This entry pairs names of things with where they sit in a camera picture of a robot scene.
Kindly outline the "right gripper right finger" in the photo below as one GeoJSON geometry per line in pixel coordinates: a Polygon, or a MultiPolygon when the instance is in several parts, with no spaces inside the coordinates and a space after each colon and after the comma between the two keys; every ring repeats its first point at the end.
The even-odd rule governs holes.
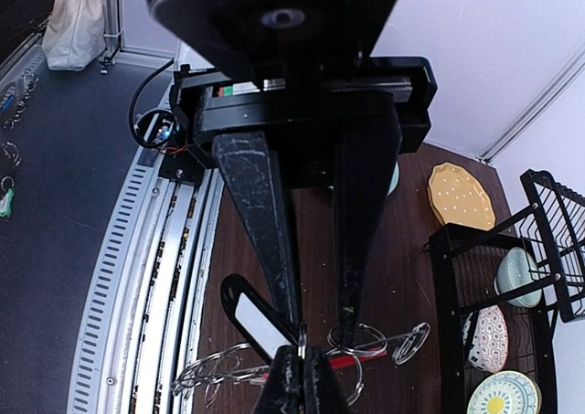
{"type": "Polygon", "coordinates": [[[323,349],[309,346],[304,359],[304,412],[342,414],[350,409],[323,349]]]}

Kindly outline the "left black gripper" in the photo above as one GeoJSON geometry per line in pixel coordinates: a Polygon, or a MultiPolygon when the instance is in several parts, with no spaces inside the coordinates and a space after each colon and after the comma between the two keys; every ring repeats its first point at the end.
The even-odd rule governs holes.
{"type": "Polygon", "coordinates": [[[334,174],[335,264],[340,345],[354,345],[372,240],[399,154],[430,130],[438,85],[420,57],[370,58],[351,80],[307,89],[282,80],[216,97],[234,80],[216,69],[175,73],[169,102],[187,150],[218,166],[263,269],[274,308],[302,320],[293,187],[330,186],[334,174]]]}

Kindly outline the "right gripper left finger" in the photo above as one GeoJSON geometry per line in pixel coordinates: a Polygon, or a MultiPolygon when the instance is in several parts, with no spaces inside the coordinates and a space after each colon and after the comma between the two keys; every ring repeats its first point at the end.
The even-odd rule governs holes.
{"type": "Polygon", "coordinates": [[[271,362],[254,414],[297,414],[302,403],[301,359],[298,347],[283,345],[271,362]]]}

